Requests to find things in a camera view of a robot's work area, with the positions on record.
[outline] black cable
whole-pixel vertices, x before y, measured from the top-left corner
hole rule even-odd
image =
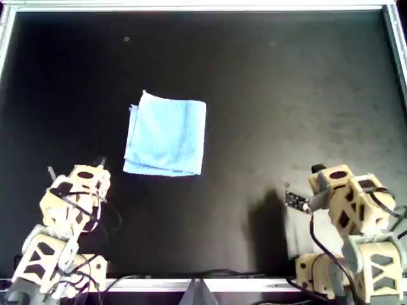
[[[239,272],[236,270],[231,270],[231,269],[211,269],[211,270],[206,270],[202,272],[197,272],[197,273],[190,273],[188,276],[194,277],[194,278],[206,278],[208,276],[224,276],[224,275],[229,275],[232,277],[264,277],[266,276],[263,273],[254,273],[254,272]]]
[[[109,245],[109,235],[107,233],[107,229],[106,227],[99,221],[99,219],[97,219],[96,217],[94,217],[91,213],[89,213],[88,211],[86,211],[84,208],[82,208],[81,206],[77,205],[75,202],[69,200],[68,198],[66,198],[65,194],[62,194],[60,192],[58,192],[58,189],[50,189],[50,193],[54,194],[56,197],[64,200],[67,204],[69,204],[70,206],[76,208],[77,210],[79,210],[80,212],[84,213],[85,215],[87,215],[92,221],[97,222],[98,224],[100,224],[100,226],[102,227],[102,232],[103,235],[106,239],[106,247]]]
[[[357,295],[357,291],[356,291],[356,285],[355,282],[353,280],[353,278],[351,277],[351,275],[348,273],[348,271],[345,269],[345,267],[343,267],[343,265],[341,264],[341,262],[335,257],[335,255],[333,255],[315,236],[315,232],[314,232],[314,213],[311,213],[311,221],[310,221],[310,234],[311,234],[311,238],[312,240],[317,244],[317,246],[319,248],[321,248],[321,250],[335,263],[338,265],[338,267],[342,270],[343,274],[345,274],[345,276],[347,277],[349,284],[350,284],[350,289],[352,291],[352,295],[354,298],[354,302],[356,305],[359,305],[360,299]]]
[[[301,302],[295,302],[295,303],[276,303],[276,302],[268,302],[268,301],[259,301],[255,302],[252,305],[304,305],[313,302],[313,300],[305,300]]]
[[[119,213],[119,211],[118,211],[114,206],[108,204],[108,203],[107,203],[107,200],[106,200],[104,197],[102,197],[101,195],[99,195],[99,194],[97,194],[97,193],[91,193],[91,192],[86,192],[86,191],[69,192],[69,193],[64,194],[64,197],[67,197],[67,196],[76,196],[76,195],[91,195],[91,196],[97,197],[98,200],[100,200],[100,201],[101,201],[102,203],[104,203],[107,207],[109,207],[109,208],[116,214],[116,216],[117,216],[118,225],[117,225],[115,228],[113,228],[112,230],[113,230],[113,231],[117,231],[117,230],[119,230],[119,228],[121,228],[121,225],[123,224],[123,219],[122,219],[122,217],[121,217],[121,214]]]
[[[107,293],[109,292],[109,290],[111,290],[112,287],[115,286],[119,281],[126,280],[126,279],[129,279],[129,278],[138,278],[138,277],[139,277],[139,276],[137,276],[137,275],[126,275],[126,276],[122,276],[121,278],[115,279],[115,280],[114,280],[109,286],[107,286],[107,288],[103,291],[102,303],[101,303],[101,304],[103,304],[104,299],[106,298],[106,295],[107,295]]]
[[[303,292],[304,294],[309,295],[310,297],[312,297],[313,299],[317,299],[319,301],[323,301],[323,302],[328,302],[329,299],[316,294],[315,292],[312,292],[310,290],[307,290],[301,286],[299,286],[298,284],[294,283],[293,281],[291,281],[289,278],[286,279],[286,281],[288,282],[288,284],[290,284],[291,286],[293,286],[294,288],[297,288],[299,291]]]
[[[385,194],[389,194],[392,196],[393,199],[395,199],[394,194],[389,191],[385,187],[372,187],[371,189],[364,190],[366,194],[369,194],[372,198],[372,200],[386,213],[389,215],[397,218],[397,221],[393,224],[393,226],[389,229],[390,232],[393,232],[399,225],[402,223],[402,221],[407,219],[407,211],[404,212],[403,215],[398,214],[395,211],[392,211],[388,207],[386,207],[377,197],[375,196],[375,192],[381,192]],[[397,235],[397,239],[400,240],[401,238],[405,237],[407,235],[407,230],[403,231],[402,233]]]
[[[78,291],[79,289],[76,288],[76,285],[79,284],[82,280],[83,280],[83,277],[81,277],[81,279],[80,279],[79,281],[77,281],[77,282],[72,282],[72,281],[69,281],[69,280],[60,280],[60,281],[58,281],[57,283],[54,283],[54,284],[51,286],[51,288],[47,290],[47,292],[45,293],[45,297],[46,297],[46,298],[49,298],[49,297],[53,294],[52,290],[54,290],[55,288],[57,288],[57,286],[58,286],[59,284],[68,284],[68,285],[70,285],[71,287],[75,288],[75,290]]]
[[[312,284],[312,291],[313,291],[313,292],[315,292],[314,266],[315,266],[315,263],[318,261],[318,259],[319,259],[320,257],[322,257],[323,255],[324,255],[323,253],[319,254],[319,255],[314,259],[314,261],[312,262],[312,265],[311,265],[311,284]]]
[[[389,232],[393,232],[395,229],[397,229],[400,223],[403,222],[403,220],[407,219],[407,206],[403,205],[400,208],[404,208],[404,213],[402,217],[398,217],[395,223],[393,223],[392,227],[389,229]]]
[[[377,199],[375,192],[378,193],[385,193],[385,194],[389,194],[392,196],[392,198],[394,199],[394,194],[389,191],[387,188],[385,187],[372,187],[369,189],[364,189],[364,192],[366,194],[369,194],[371,196],[371,199],[373,199],[373,201],[386,213],[390,214],[391,216],[395,217],[395,218],[404,218],[403,215],[400,215],[398,213],[396,213],[395,211],[392,211],[391,209],[389,209],[388,207],[386,207],[379,199]]]
[[[84,273],[82,271],[77,271],[77,272],[75,272],[75,274],[76,275],[86,276],[93,283],[93,285],[95,286],[95,289],[97,291],[98,302],[99,302],[100,305],[102,305],[103,304],[102,303],[103,302],[102,301],[102,294],[100,292],[99,284],[97,283],[97,281],[90,274]]]

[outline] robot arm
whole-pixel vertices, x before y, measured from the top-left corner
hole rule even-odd
[[[57,304],[64,297],[104,289],[106,260],[78,254],[78,238],[95,229],[109,187],[110,174],[103,165],[76,165],[69,176],[53,181],[39,203],[43,225],[23,244],[6,304]]]
[[[310,213],[329,209],[331,223],[344,240],[343,257],[336,258],[351,275],[358,302],[399,304],[406,253],[393,233],[383,232],[389,216],[396,214],[393,195],[373,174],[354,176],[346,165],[316,168],[309,178],[314,197],[293,202],[289,193],[287,205]],[[344,287],[351,283],[328,255],[301,255],[296,274],[304,289],[346,304]]]

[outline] black table surface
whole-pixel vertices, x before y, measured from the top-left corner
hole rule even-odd
[[[201,175],[123,173],[143,90],[207,104]],[[376,11],[19,13],[0,102],[0,276],[41,222],[47,166],[68,174],[103,154],[123,226],[81,251],[120,274],[293,275],[287,247],[301,237],[286,238],[278,193],[309,190],[313,163],[374,172],[407,195],[406,122]]]

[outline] blue towel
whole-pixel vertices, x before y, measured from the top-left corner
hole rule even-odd
[[[201,174],[206,104],[143,92],[132,105],[123,171],[143,175]]]

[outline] blue cloth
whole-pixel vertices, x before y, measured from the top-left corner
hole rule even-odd
[[[206,104],[143,92],[132,105],[123,171],[143,175],[201,174]]]

